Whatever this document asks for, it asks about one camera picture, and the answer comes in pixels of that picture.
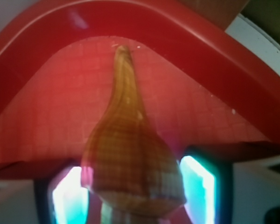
cyan light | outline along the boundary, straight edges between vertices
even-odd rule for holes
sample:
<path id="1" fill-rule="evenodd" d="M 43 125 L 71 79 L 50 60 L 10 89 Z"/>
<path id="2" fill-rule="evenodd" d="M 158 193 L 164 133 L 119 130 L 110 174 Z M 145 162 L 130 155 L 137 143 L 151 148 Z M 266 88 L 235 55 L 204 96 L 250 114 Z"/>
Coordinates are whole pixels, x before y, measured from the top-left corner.
<path id="1" fill-rule="evenodd" d="M 84 224 L 87 221 L 89 193 L 81 187 L 81 167 L 73 167 L 53 190 L 57 224 Z"/>
<path id="2" fill-rule="evenodd" d="M 191 156 L 180 163 L 183 177 L 186 212 L 195 224 L 215 223 L 215 177 Z"/>

conch shell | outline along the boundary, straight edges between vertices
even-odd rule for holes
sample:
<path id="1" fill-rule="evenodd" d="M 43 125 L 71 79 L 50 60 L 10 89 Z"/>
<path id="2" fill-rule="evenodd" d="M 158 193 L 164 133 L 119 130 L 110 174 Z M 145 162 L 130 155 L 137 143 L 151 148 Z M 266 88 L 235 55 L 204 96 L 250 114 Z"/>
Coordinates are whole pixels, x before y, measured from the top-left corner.
<path id="1" fill-rule="evenodd" d="M 109 105 L 89 136 L 82 185 L 107 206 L 164 217 L 185 203 L 173 153 L 149 124 L 127 46 L 119 46 Z"/>

seashell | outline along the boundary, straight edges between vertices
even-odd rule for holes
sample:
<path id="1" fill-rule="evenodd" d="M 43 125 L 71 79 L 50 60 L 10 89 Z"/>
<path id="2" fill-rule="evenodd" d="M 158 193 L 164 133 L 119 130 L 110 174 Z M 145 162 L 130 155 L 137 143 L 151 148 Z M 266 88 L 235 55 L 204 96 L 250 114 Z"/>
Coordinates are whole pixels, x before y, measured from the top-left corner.
<path id="1" fill-rule="evenodd" d="M 149 123 L 127 46 L 116 50 L 111 99 L 81 167 L 82 185 L 117 210 L 163 217 L 185 203 L 179 166 Z"/>

grid pattern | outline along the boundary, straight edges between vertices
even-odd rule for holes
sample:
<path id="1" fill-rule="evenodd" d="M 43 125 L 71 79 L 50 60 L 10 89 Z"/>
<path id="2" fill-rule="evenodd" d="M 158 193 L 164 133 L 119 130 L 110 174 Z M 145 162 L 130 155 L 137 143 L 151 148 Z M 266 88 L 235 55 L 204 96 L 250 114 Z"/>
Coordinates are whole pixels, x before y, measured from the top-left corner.
<path id="1" fill-rule="evenodd" d="M 80 158 L 107 107 L 114 53 L 120 44 L 132 50 L 153 128 L 178 158 L 189 144 L 268 140 L 235 110 L 143 44 L 96 37 L 54 54 L 9 103 L 0 115 L 0 162 Z"/>

red frame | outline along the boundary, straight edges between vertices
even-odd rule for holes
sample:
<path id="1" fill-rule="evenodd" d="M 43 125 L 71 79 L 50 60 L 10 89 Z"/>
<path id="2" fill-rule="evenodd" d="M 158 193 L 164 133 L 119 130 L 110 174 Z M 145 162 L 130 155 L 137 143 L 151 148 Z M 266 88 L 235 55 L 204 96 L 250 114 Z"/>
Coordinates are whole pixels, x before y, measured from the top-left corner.
<path id="1" fill-rule="evenodd" d="M 88 27 L 76 26 L 72 12 Z M 0 33 L 0 113 L 55 52 L 102 35 L 152 48 L 280 143 L 280 77 L 224 31 L 174 0 L 36 3 Z"/>

